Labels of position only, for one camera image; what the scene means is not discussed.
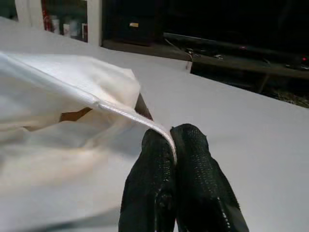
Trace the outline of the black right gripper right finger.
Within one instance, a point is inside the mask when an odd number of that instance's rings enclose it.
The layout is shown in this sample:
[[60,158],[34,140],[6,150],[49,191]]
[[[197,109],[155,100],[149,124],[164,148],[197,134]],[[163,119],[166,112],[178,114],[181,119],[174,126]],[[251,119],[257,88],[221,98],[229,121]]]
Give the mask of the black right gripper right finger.
[[231,185],[192,124],[170,130],[177,152],[177,224],[181,232],[247,232]]

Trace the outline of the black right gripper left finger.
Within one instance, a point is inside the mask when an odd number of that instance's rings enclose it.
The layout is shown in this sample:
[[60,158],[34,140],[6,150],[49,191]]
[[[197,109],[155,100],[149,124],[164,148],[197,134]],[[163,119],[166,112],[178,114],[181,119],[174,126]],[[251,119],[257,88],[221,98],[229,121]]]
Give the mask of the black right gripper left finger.
[[176,219],[175,162],[167,140],[149,129],[126,178],[118,230],[171,232]]

